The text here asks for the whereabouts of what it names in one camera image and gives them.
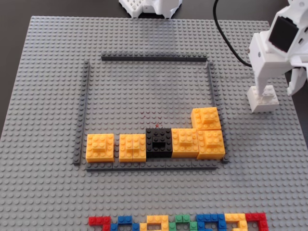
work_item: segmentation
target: white robot part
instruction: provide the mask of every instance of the white robot part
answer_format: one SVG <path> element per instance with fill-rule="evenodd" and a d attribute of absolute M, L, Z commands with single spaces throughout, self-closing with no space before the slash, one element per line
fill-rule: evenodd
<path fill-rule="evenodd" d="M 132 18 L 138 18 L 141 13 L 155 13 L 171 18 L 182 4 L 182 0 L 119 0 Z"/>
<path fill-rule="evenodd" d="M 249 59 L 255 74 L 258 99 L 263 99 L 269 78 L 279 77 L 291 69 L 288 95 L 295 94 L 307 79 L 308 0 L 289 0 L 289 3 L 290 6 L 276 14 L 269 31 L 253 35 L 249 46 Z M 249 100 L 253 112 L 277 108 L 260 107 L 256 110 L 251 102 Z"/>

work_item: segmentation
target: lego baseplate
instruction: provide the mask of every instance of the lego baseplate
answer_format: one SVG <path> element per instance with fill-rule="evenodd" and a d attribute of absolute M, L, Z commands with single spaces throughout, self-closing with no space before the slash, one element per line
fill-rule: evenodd
<path fill-rule="evenodd" d="M 253 33 L 269 28 L 266 22 L 220 24 L 246 61 Z M 103 66 L 105 51 L 207 54 L 230 163 L 211 171 L 87 172 L 84 140 L 82 164 L 74 166 L 85 60 L 93 67 L 85 135 L 133 133 L 166 123 L 188 127 L 187 102 L 205 107 L 211 97 L 199 88 L 206 83 L 203 67 L 112 61 Z M 151 66 L 161 68 L 159 75 Z M 267 213 L 271 231 L 307 231 L 307 147 L 285 79 L 269 84 L 279 109 L 252 114 L 246 93 L 254 85 L 253 71 L 232 55 L 214 21 L 32 17 L 0 142 L 1 231 L 93 231 L 88 218 L 95 216 L 142 222 L 154 214 L 249 212 Z M 256 224 L 249 226 L 256 230 Z"/>

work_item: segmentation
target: red lego brick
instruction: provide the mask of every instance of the red lego brick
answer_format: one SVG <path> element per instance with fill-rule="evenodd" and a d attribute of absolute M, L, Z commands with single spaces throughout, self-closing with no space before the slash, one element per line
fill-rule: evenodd
<path fill-rule="evenodd" d="M 104 224 L 104 217 L 96 217 L 96 225 L 103 225 Z"/>
<path fill-rule="evenodd" d="M 90 226 L 96 225 L 96 217 L 89 217 L 89 225 Z"/>
<path fill-rule="evenodd" d="M 102 231 L 110 231 L 110 224 L 104 224 Z"/>
<path fill-rule="evenodd" d="M 266 220 L 265 213 L 246 213 L 246 221 L 260 221 Z"/>
<path fill-rule="evenodd" d="M 266 220 L 260 220 L 258 222 L 258 226 L 259 226 L 259 229 L 264 229 L 264 228 L 269 228 L 268 227 L 268 222 Z"/>
<path fill-rule="evenodd" d="M 104 224 L 111 224 L 111 217 L 103 217 Z"/>

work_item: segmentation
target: dark table surface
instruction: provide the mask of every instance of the dark table surface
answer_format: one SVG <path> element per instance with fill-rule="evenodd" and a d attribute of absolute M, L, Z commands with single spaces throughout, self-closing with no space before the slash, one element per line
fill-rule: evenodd
<path fill-rule="evenodd" d="M 181 19 L 213 19 L 214 0 L 183 0 L 173 15 Z M 220 0 L 217 15 L 225 20 L 263 20 L 271 24 L 287 0 Z M 6 112 L 31 16 L 130 17 L 118 0 L 0 0 L 0 128 Z M 142 14 L 140 18 L 162 16 Z M 296 112 L 308 143 L 307 83 L 293 96 Z"/>

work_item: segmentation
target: yellow lego brick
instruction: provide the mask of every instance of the yellow lego brick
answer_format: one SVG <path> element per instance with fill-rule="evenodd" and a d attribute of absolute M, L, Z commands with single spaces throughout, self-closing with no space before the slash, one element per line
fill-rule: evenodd
<path fill-rule="evenodd" d="M 160 216 L 154 216 L 154 224 L 161 224 L 162 223 L 162 220 L 160 218 Z"/>
<path fill-rule="evenodd" d="M 195 128 L 172 128 L 172 158 L 196 158 L 199 153 Z"/>
<path fill-rule="evenodd" d="M 133 161 L 146 161 L 145 134 L 133 134 Z"/>
<path fill-rule="evenodd" d="M 226 213 L 225 214 L 226 222 L 238 222 L 238 221 L 246 221 L 246 216 L 244 213 Z"/>
<path fill-rule="evenodd" d="M 240 229 L 248 229 L 247 221 L 245 221 L 245 220 L 240 220 L 240 221 L 237 223 L 237 227 L 239 227 Z"/>
<path fill-rule="evenodd" d="M 146 216 L 146 223 L 148 225 L 155 225 L 155 220 L 154 220 L 154 216 Z"/>
<path fill-rule="evenodd" d="M 147 231 L 147 224 L 146 223 L 140 223 L 140 231 Z"/>
<path fill-rule="evenodd" d="M 169 222 L 161 223 L 162 231 L 169 231 Z"/>
<path fill-rule="evenodd" d="M 168 215 L 161 215 L 160 216 L 162 223 L 168 222 L 169 223 L 169 216 Z"/>
<path fill-rule="evenodd" d="M 88 134 L 86 160 L 93 162 L 114 162 L 114 135 Z"/>
<path fill-rule="evenodd" d="M 192 127 L 197 130 L 221 130 L 216 107 L 194 108 L 191 119 Z"/>
<path fill-rule="evenodd" d="M 198 160 L 222 159 L 225 154 L 225 146 L 221 131 L 197 131 L 199 154 Z"/>
<path fill-rule="evenodd" d="M 133 135 L 120 134 L 119 162 L 133 161 Z"/>

